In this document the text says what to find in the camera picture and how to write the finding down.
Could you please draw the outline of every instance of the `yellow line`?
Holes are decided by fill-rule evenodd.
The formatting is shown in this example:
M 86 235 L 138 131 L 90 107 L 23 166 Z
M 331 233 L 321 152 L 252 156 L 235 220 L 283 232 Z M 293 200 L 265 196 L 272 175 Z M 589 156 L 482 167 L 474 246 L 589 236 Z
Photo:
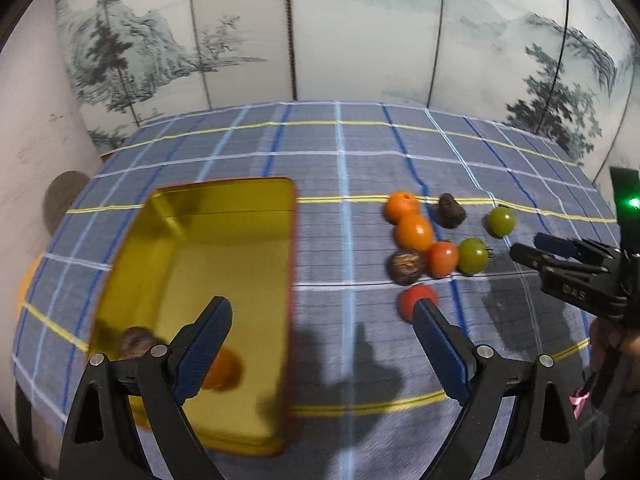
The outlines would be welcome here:
M 70 209 L 67 213 L 71 215 L 78 215 L 82 213 L 99 213 L 100 211 L 126 211 L 129 209 L 142 209 L 144 204 L 129 204 L 129 205 L 106 205 L 102 207 L 87 207 L 84 209 Z
M 344 126 L 387 126 L 396 128 L 402 128 L 403 130 L 414 130 L 417 132 L 429 132 L 429 133 L 439 133 L 439 130 L 434 128 L 425 128 L 423 126 L 411 126 L 410 124 L 391 124 L 386 123 L 385 121 L 289 121 L 286 123 L 280 123 L 277 121 L 263 121 L 261 123 L 254 124 L 240 124 L 236 126 L 235 130 L 250 130 L 252 128 L 263 128 L 265 126 L 334 126 L 335 124 L 343 124 Z M 167 139 L 179 139 L 180 137 L 187 137 L 192 135 L 199 134 L 216 134 L 220 132 L 228 131 L 230 126 L 224 126 L 223 128 L 209 128 L 207 130 L 194 130 L 192 132 L 184 132 L 181 134 L 167 135 L 159 137 L 159 139 L 145 140 L 143 142 L 136 142 L 135 144 L 131 144 L 130 146 L 123 146 L 118 148 L 117 150 L 113 150 L 114 152 L 120 152 L 121 150 L 130 150 L 131 148 L 137 148 L 139 146 L 146 146 L 147 144 L 153 144 L 154 142 L 159 142 L 160 140 Z M 471 134 L 461 134 L 459 132 L 445 132 L 447 135 L 453 135 L 458 137 L 465 137 L 466 139 L 473 140 L 484 140 L 485 142 L 490 142 L 492 144 L 498 144 L 499 146 L 503 146 L 505 148 L 509 148 L 510 150 L 516 150 L 518 152 L 531 153 L 532 155 L 541 156 L 543 158 L 548 158 L 549 160 L 555 160 L 556 162 L 561 162 L 568 166 L 577 166 L 574 162 L 567 162 L 562 160 L 561 158 L 557 158 L 556 156 L 545 155 L 544 153 L 536 152 L 534 150 L 528 150 L 527 148 L 521 148 L 519 146 L 513 146 L 512 144 L 508 144 L 506 142 L 500 142 L 499 140 L 493 139 L 485 139 L 482 137 L 478 137 Z
M 328 204 L 328 203 L 339 203 L 342 200 L 347 200 L 348 202 L 379 202 L 383 203 L 389 198 L 388 195 L 355 195 L 355 196 L 303 196 L 298 198 L 298 203 L 301 204 Z M 429 204 L 438 203 L 438 198 L 434 196 L 421 196 L 418 197 L 421 202 L 426 202 Z M 467 198 L 457 198 L 458 202 L 463 203 L 465 205 L 493 205 L 494 200 L 485 197 L 467 197 Z M 516 204 L 513 202 L 508 202 L 507 200 L 502 200 L 500 198 L 495 199 L 495 203 L 500 205 L 505 205 L 515 209 L 517 211 L 522 211 L 525 213 L 533 213 L 533 214 L 541 214 L 542 216 L 555 216 L 557 218 L 563 218 L 566 220 L 579 220 L 584 222 L 599 222 L 605 224 L 613 224 L 616 222 L 615 218 L 594 218 L 588 216 L 581 215 L 569 215 L 565 213 L 559 213 L 558 211 L 551 211 L 547 209 L 536 209 L 534 207 L 530 207 L 527 205 Z M 84 209 L 70 209 L 68 211 L 69 214 L 82 214 L 82 213 L 97 213 L 100 211 L 112 211 L 112 210 L 128 210 L 128 209 L 140 209 L 143 207 L 143 204 L 130 204 L 130 205 L 108 205 L 104 207 L 88 207 Z
M 579 352 L 589 344 L 588 339 L 580 341 L 578 344 L 567 348 L 566 350 L 553 355 L 554 361 L 561 361 L 566 359 L 570 355 Z M 444 390 L 439 390 L 430 394 L 426 394 L 418 397 L 409 397 L 407 399 L 389 400 L 387 402 L 372 402 L 370 404 L 358 404 L 350 410 L 346 406 L 333 405 L 333 406 L 292 406 L 291 413 L 294 416 L 301 418 L 331 418 L 337 416 L 343 416 L 347 413 L 351 413 L 356 416 L 363 415 L 381 415 L 383 413 L 400 412 L 402 410 L 411 410 L 414 408 L 421 408 L 434 404 L 436 402 L 442 402 L 447 400 Z
M 589 346 L 589 340 L 588 339 L 583 339 L 578 344 L 575 344 L 575 345 L 567 348 L 566 350 L 558 352 L 556 355 L 553 355 L 551 357 L 554 359 L 554 361 L 561 361 L 562 359 L 566 359 L 570 355 L 573 355 L 576 352 L 579 352 L 583 348 L 587 348 L 587 346 Z
M 32 304 L 27 302 L 23 303 L 22 306 L 26 308 L 31 315 L 36 318 L 39 322 L 41 322 L 44 326 L 46 326 L 53 333 L 58 334 L 62 339 L 69 341 L 72 345 L 78 347 L 78 349 L 84 353 L 89 351 L 89 345 L 84 341 L 78 339 L 71 332 L 68 332 L 60 325 L 54 323 L 47 316 L 45 316 L 41 311 L 36 309 Z

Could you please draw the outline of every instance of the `blue grid tablecloth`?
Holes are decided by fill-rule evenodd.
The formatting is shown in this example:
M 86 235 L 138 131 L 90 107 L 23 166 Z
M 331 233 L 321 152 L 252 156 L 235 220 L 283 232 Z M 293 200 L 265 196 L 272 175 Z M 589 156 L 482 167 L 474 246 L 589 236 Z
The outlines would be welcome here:
M 530 244 L 537 232 L 619 238 L 604 200 L 556 144 L 423 108 L 260 104 L 144 126 L 66 215 L 28 291 L 13 353 L 17 381 L 52 427 L 63 431 L 105 277 L 146 197 L 185 182 L 270 175 L 294 179 L 299 193 L 292 412 L 300 434 L 275 459 L 219 456 L 223 472 L 416 478 L 443 442 L 459 408 L 398 319 L 401 289 L 384 269 L 395 247 L 380 208 L 398 189 L 427 203 L 443 192 L 465 199 L 467 220 L 436 236 L 494 246 L 482 275 L 425 278 L 447 318 L 503 356 L 555 355 L 571 388 L 582 380 L 588 316 L 543 296 L 538 277 L 508 255 L 510 244 Z M 497 203 L 518 209 L 504 240 L 482 228 Z M 479 475 L 492 465 L 483 464 Z

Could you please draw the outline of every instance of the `yellow tray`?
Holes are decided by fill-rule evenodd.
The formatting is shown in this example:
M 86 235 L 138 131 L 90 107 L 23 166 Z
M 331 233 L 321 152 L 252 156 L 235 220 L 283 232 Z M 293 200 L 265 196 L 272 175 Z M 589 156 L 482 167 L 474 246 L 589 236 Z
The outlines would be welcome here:
M 213 296 L 233 307 L 224 345 L 241 383 L 184 404 L 205 447 L 273 455 L 285 443 L 296 191 L 286 178 L 221 180 L 158 189 L 135 219 L 100 299 L 90 355 L 119 358 L 120 335 L 144 326 L 171 340 Z M 134 418 L 148 424 L 142 401 Z

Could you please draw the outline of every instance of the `orange tomato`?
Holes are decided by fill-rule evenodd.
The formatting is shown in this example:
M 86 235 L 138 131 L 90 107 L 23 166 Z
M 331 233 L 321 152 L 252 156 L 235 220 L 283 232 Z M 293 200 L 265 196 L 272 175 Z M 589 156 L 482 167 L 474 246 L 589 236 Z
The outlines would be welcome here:
M 451 242 L 436 242 L 429 248 L 428 260 L 433 278 L 449 276 L 458 266 L 458 247 Z
M 242 376 L 242 362 L 235 352 L 222 347 L 213 359 L 211 368 L 204 378 L 205 390 L 230 390 L 238 386 Z
M 438 306 L 438 297 L 434 290 L 427 285 L 414 285 L 408 288 L 398 297 L 398 314 L 407 323 L 411 323 L 414 317 L 414 306 L 418 300 L 428 298 Z
M 418 214 L 403 216 L 395 230 L 396 243 L 403 249 L 412 249 L 423 253 L 433 244 L 431 223 Z
M 419 212 L 418 199 L 408 191 L 396 191 L 385 204 L 385 218 L 392 224 L 397 224 L 405 215 L 418 214 Z
M 20 285 L 18 286 L 18 317 L 20 317 L 20 309 L 22 308 L 22 304 L 27 300 L 27 291 L 29 290 L 29 286 L 31 285 L 33 275 L 36 273 L 38 265 L 40 264 L 40 260 L 43 256 L 44 253 L 38 256 L 20 279 Z

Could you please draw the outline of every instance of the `green tomato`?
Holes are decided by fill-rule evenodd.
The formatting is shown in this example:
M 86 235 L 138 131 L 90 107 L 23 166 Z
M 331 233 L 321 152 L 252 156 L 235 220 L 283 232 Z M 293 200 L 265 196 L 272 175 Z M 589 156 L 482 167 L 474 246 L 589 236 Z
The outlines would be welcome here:
M 487 223 L 492 234 L 502 238 L 509 235 L 516 227 L 516 213 L 513 209 L 499 205 L 489 213 Z
M 489 251 L 480 238 L 467 238 L 458 246 L 458 269 L 463 274 L 477 274 L 489 264 Z

